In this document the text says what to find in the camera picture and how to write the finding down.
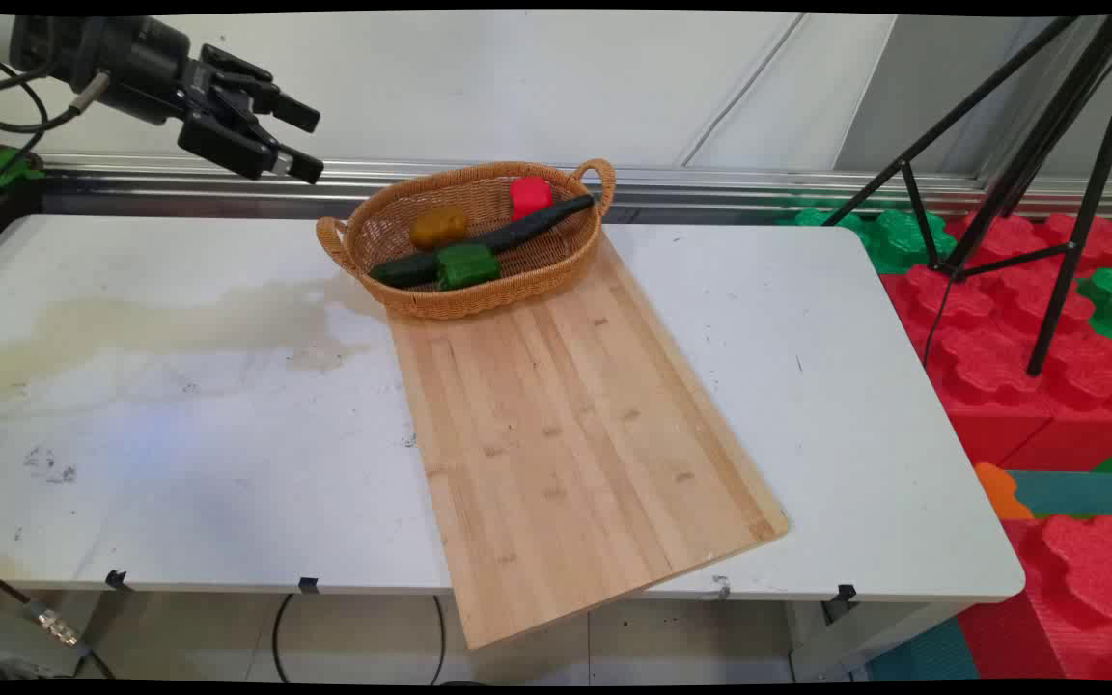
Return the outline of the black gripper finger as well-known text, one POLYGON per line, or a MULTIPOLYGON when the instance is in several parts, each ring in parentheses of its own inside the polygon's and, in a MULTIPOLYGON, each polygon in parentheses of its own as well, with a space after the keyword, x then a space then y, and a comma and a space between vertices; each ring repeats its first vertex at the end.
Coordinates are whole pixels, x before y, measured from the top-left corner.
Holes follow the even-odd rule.
POLYGON ((304 105, 282 92, 274 83, 274 75, 268 70, 246 61, 235 54, 205 43, 199 61, 211 69, 208 87, 214 96, 222 97, 252 115, 272 115, 282 123, 292 125, 306 132, 314 132, 320 122, 320 113, 314 107, 304 105))
POLYGON ((250 181, 275 175, 318 183, 325 171, 322 161, 275 141, 256 125, 250 126, 250 132, 239 133, 208 113, 193 113, 185 119, 178 145, 186 153, 198 155, 203 161, 250 181))

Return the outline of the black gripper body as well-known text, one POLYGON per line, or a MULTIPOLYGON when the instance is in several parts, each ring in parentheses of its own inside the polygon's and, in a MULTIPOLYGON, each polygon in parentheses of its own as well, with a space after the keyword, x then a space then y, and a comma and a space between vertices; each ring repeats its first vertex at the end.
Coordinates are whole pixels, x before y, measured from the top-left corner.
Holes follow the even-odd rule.
POLYGON ((107 105, 149 125, 216 116, 209 96, 217 44, 190 56, 191 40, 159 19, 81 19, 73 40, 75 109, 107 105))

